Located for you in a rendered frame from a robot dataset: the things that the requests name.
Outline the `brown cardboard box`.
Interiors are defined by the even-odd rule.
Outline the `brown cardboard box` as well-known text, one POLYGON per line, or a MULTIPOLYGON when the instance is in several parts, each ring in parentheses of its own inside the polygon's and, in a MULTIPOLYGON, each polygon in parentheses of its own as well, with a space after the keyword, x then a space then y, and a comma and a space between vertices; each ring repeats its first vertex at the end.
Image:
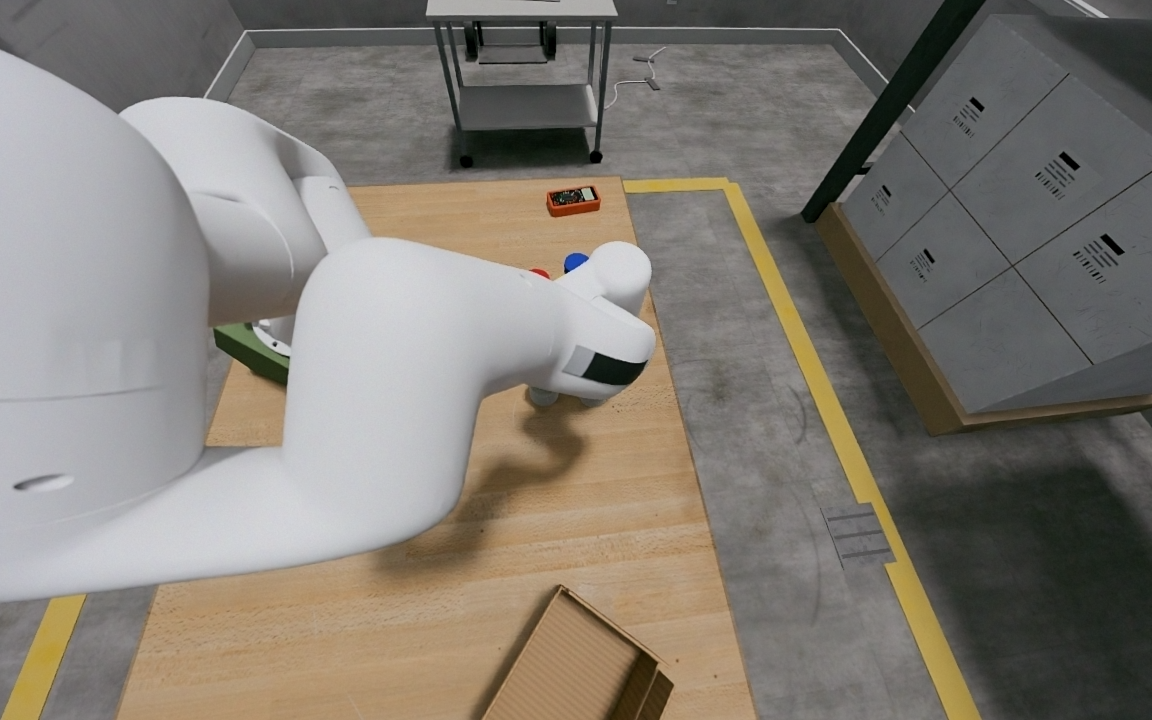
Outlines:
POLYGON ((658 669, 670 666, 559 588, 480 720, 664 720, 676 685, 658 669))

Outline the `orange digital multimeter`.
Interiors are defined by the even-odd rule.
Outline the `orange digital multimeter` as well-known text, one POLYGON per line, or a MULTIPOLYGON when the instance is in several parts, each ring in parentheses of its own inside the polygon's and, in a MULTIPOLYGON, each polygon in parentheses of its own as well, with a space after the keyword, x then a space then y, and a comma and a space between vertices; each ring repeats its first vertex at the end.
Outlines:
POLYGON ((596 192, 593 184, 570 188, 570 190, 550 191, 547 194, 550 217, 568 217, 586 213, 586 211, 598 211, 600 202, 602 199, 596 192))

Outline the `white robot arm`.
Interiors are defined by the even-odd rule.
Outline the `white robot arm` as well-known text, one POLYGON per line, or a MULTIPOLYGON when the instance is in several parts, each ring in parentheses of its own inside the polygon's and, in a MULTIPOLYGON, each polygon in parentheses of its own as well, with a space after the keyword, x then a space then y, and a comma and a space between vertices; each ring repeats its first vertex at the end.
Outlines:
POLYGON ((483 397, 643 374, 650 279, 620 241, 550 281, 374 238, 332 161, 248 111, 118 115, 0 50, 0 602, 420 536, 483 397), (282 447, 204 445, 209 328, 238 323, 291 357, 282 447))

